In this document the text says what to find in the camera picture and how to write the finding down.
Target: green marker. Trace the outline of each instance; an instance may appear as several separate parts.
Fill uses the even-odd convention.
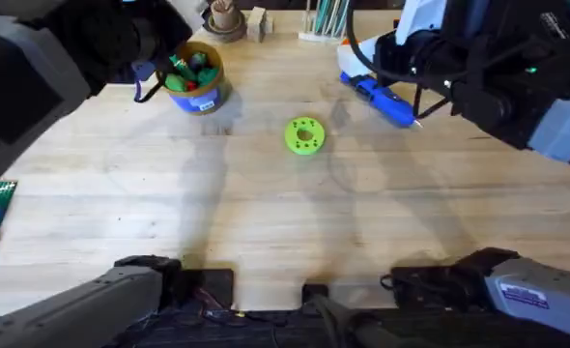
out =
[[[324,127],[311,117],[298,117],[285,129],[285,144],[298,155],[315,154],[325,139]]]
[[[212,82],[218,75],[218,68],[204,69],[199,72],[197,76],[197,81],[199,82],[199,87],[206,86]]]
[[[189,67],[188,64],[185,62],[184,59],[178,59],[178,57],[174,54],[169,57],[173,66],[180,72],[180,75],[187,81],[197,81],[197,74],[193,72]]]

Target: black cable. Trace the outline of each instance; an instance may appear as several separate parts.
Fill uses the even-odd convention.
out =
[[[352,48],[352,52],[356,56],[356,58],[362,63],[365,67],[371,70],[373,73],[379,74],[383,77],[387,77],[389,79],[395,81],[402,81],[402,82],[410,82],[410,83],[419,83],[421,79],[414,76],[409,75],[402,75],[395,72],[389,72],[382,68],[375,66],[371,61],[362,54],[360,50],[360,46],[358,45],[358,41],[356,40],[356,35],[354,34],[354,5],[356,0],[350,0],[348,4],[347,11],[345,12],[345,33],[347,35],[347,40],[350,42],[350,47]]]
[[[448,98],[444,98],[441,101],[436,102],[435,104],[433,104],[432,106],[430,106],[428,109],[426,109],[423,113],[421,113],[420,115],[416,116],[416,119],[418,120],[422,120],[423,118],[431,115],[432,113],[438,111],[438,109],[440,109],[440,107],[448,104],[450,101],[448,100]]]
[[[386,285],[385,281],[390,280],[390,285]],[[380,278],[380,286],[387,291],[394,291],[394,286],[392,286],[392,275],[384,275]]]
[[[376,74],[381,75],[383,77],[387,77],[387,78],[395,80],[395,81],[409,82],[409,83],[421,83],[422,78],[420,78],[420,77],[403,75],[403,74],[400,74],[397,72],[390,72],[390,71],[387,71],[387,70],[382,69],[380,67],[377,67],[367,57],[365,57],[364,54],[362,54],[362,51],[360,50],[360,46],[358,45],[358,42],[356,40],[356,35],[354,34],[354,5],[355,5],[355,3],[356,3],[356,0],[350,0],[349,6],[347,8],[346,15],[345,15],[345,32],[347,34],[347,39],[350,42],[350,47],[352,48],[352,52],[354,53],[356,58],[360,61],[360,63],[362,63],[365,67],[367,67],[373,73],[376,73]],[[525,49],[530,44],[533,44],[533,40],[527,40],[523,43],[520,43],[520,44],[504,51],[502,54],[486,61],[481,67],[479,67],[479,69],[484,70],[484,69],[508,58],[509,56],[522,51],[523,49]],[[424,75],[424,78],[427,80],[428,79],[444,79],[444,80],[454,81],[458,78],[466,76],[468,73],[469,73],[468,71],[462,71],[462,72],[456,72],[456,73],[451,73],[451,74],[447,74],[447,75]]]
[[[276,326],[272,326],[271,336],[272,336],[272,345],[274,346],[274,348],[280,348],[278,340],[276,339]]]
[[[277,327],[277,328],[284,328],[284,327],[287,326],[287,324],[289,324],[289,322],[287,321],[287,319],[285,319],[285,321],[283,321],[283,322],[276,322],[276,321],[272,321],[272,320],[269,320],[269,319],[266,319],[266,318],[256,317],[256,316],[251,315],[251,314],[249,314],[249,313],[245,313],[243,318],[246,318],[246,319],[248,319],[248,320],[250,320],[250,321],[255,321],[255,322],[259,322],[259,323],[270,324],[270,325],[272,325],[272,326],[274,326],[274,327]]]
[[[135,102],[144,103],[149,101],[154,96],[154,94],[158,92],[160,87],[165,85],[164,76],[160,72],[156,72],[156,75],[157,75],[157,84],[154,87],[152,87],[150,91],[145,96],[143,96],[143,98],[141,98],[141,82],[137,77],[135,77],[135,88],[137,89],[137,92],[134,96]]]
[[[321,304],[319,300],[314,299],[313,304],[315,305],[315,308],[317,309],[318,312],[320,312],[320,315],[324,319],[324,324],[326,325],[326,331],[328,332],[328,338],[330,339],[330,344],[332,345],[332,348],[340,348],[341,338],[338,334],[334,317],[332,317],[332,314],[330,314],[326,310],[324,305]]]
[[[413,97],[413,116],[418,118],[418,112],[420,111],[420,97],[422,96],[422,87],[420,84],[416,85],[416,93]]]
[[[221,321],[221,320],[215,319],[215,318],[212,317],[211,315],[206,315],[206,314],[204,314],[204,315],[202,316],[202,318],[205,319],[205,320],[207,320],[207,321],[209,321],[209,322],[211,322],[211,323],[214,323],[214,324],[217,324],[217,325],[220,325],[220,326],[224,326],[224,327],[227,327],[227,328],[241,329],[241,328],[246,328],[246,327],[248,327],[248,324],[232,324],[231,321]]]

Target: sticker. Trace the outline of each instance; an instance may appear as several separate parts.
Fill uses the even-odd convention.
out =
[[[539,308],[549,309],[547,296],[540,291],[527,289],[522,286],[500,283],[501,293],[508,300],[517,301],[527,305],[534,305]]]
[[[214,101],[209,101],[209,102],[206,102],[205,104],[199,105],[199,109],[201,111],[206,111],[206,110],[213,108],[213,107],[214,107]]]
[[[200,106],[209,102],[214,102],[217,98],[218,89],[215,88],[202,96],[189,98],[188,103],[192,106]]]

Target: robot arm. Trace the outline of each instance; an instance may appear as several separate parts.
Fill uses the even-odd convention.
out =
[[[408,0],[373,62],[356,43],[354,3],[352,51],[381,85],[418,85],[414,115],[430,89],[495,138],[570,162],[569,0]]]
[[[100,348],[170,305],[180,261],[133,256],[106,274],[0,317],[0,348]]]
[[[514,251],[487,247],[452,266],[396,267],[383,285],[402,309],[497,311],[570,334],[570,272]]]
[[[191,34],[166,0],[0,0],[0,175],[107,83],[162,67]]]

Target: cable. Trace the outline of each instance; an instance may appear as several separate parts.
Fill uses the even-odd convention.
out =
[[[280,348],[278,340],[276,339],[276,326],[272,326],[271,336],[272,336],[272,345],[274,346],[274,348]]]
[[[277,322],[277,321],[268,320],[266,318],[256,317],[256,316],[250,315],[248,313],[242,313],[242,314],[243,314],[242,318],[246,318],[250,321],[254,321],[254,322],[258,322],[258,323],[270,324],[270,325],[275,326],[277,328],[284,328],[287,326],[287,324],[289,324],[287,319],[285,319],[285,321],[283,321],[283,322]]]
[[[158,72],[156,72],[156,74],[157,74],[157,84],[154,87],[152,87],[150,91],[148,91],[148,93],[143,98],[141,98],[141,81],[139,80],[139,77],[135,73],[134,77],[135,93],[133,99],[135,102],[144,103],[149,101],[154,96],[154,94],[158,92],[160,87],[165,85],[164,79],[161,78]]]
[[[448,100],[448,98],[444,98],[441,101],[436,102],[432,106],[429,106],[429,108],[426,109],[423,113],[416,115],[416,119],[422,120],[423,118],[425,118],[425,117],[431,115],[432,113],[438,111],[442,106],[448,104],[449,102],[450,101]]]
[[[389,72],[382,68],[375,66],[371,61],[364,56],[362,51],[360,50],[360,46],[358,45],[358,41],[356,40],[356,35],[354,34],[354,5],[356,0],[350,0],[349,6],[347,8],[345,14],[345,33],[347,35],[347,39],[350,42],[350,47],[352,48],[352,52],[356,56],[356,58],[362,63],[365,67],[367,67],[372,72],[379,74],[383,77],[387,77],[389,79],[395,81],[402,81],[402,82],[410,82],[410,83],[420,83],[422,80],[418,77],[409,76],[409,75],[402,75],[395,72]]]
[[[420,98],[422,97],[422,87],[420,84],[416,85],[416,93],[413,97],[413,116],[418,117],[418,112],[420,112]]]
[[[150,314],[143,319],[143,326],[139,331],[126,331],[114,338],[115,348],[133,348],[148,337],[165,320],[172,319],[170,314]]]
[[[222,320],[215,319],[213,316],[211,316],[211,315],[209,315],[209,314],[203,314],[203,315],[202,315],[202,318],[205,319],[205,320],[207,320],[207,321],[209,321],[209,322],[211,322],[211,323],[214,323],[214,324],[217,324],[217,325],[220,325],[220,326],[224,326],[224,327],[227,327],[227,328],[241,329],[241,328],[246,328],[246,327],[248,327],[248,324],[245,324],[245,323],[242,323],[242,324],[233,324],[231,321],[222,321]]]
[[[385,283],[386,280],[390,280],[390,285]],[[387,291],[394,291],[394,286],[392,286],[392,275],[384,275],[380,278],[380,286]]]
[[[317,311],[320,312],[320,315],[324,319],[324,324],[326,325],[326,331],[328,332],[328,338],[330,339],[330,343],[332,348],[339,348],[341,347],[341,339],[337,333],[336,323],[334,321],[334,317],[330,314],[323,304],[320,303],[319,300],[313,299],[313,304]]]
[[[356,0],[350,0],[349,6],[347,8],[346,16],[345,16],[345,21],[346,21],[345,32],[347,34],[347,39],[350,42],[350,47],[352,48],[352,52],[354,53],[356,58],[360,61],[360,63],[362,63],[365,67],[367,67],[373,73],[376,73],[376,74],[381,75],[383,77],[387,77],[387,78],[395,80],[395,81],[409,82],[409,83],[421,83],[421,82],[423,82],[422,78],[417,77],[417,76],[403,75],[403,74],[400,74],[397,72],[390,72],[390,71],[387,71],[387,70],[382,69],[380,67],[377,67],[367,57],[364,56],[364,54],[360,50],[360,46],[358,45],[358,41],[356,40],[356,35],[354,34],[354,5],[355,5],[355,3],[356,3]],[[524,41],[523,43],[517,44],[516,46],[513,46],[512,48],[504,51],[502,54],[486,61],[484,64],[482,64],[478,68],[481,70],[484,70],[484,69],[508,58],[509,56],[522,51],[523,49],[525,49],[527,46],[529,46],[531,44],[534,44],[533,40],[527,40],[527,41]],[[428,79],[444,79],[444,80],[454,81],[458,78],[466,76],[468,73],[469,73],[468,71],[462,71],[462,72],[456,72],[456,73],[451,73],[451,74],[447,74],[447,75],[425,75],[424,78],[427,80]]]
[[[204,304],[205,302],[210,302],[212,305],[220,309],[225,309],[225,307],[211,293],[209,293],[202,287],[196,288],[195,291],[193,292],[193,295],[195,296],[195,299],[197,299],[202,304]]]

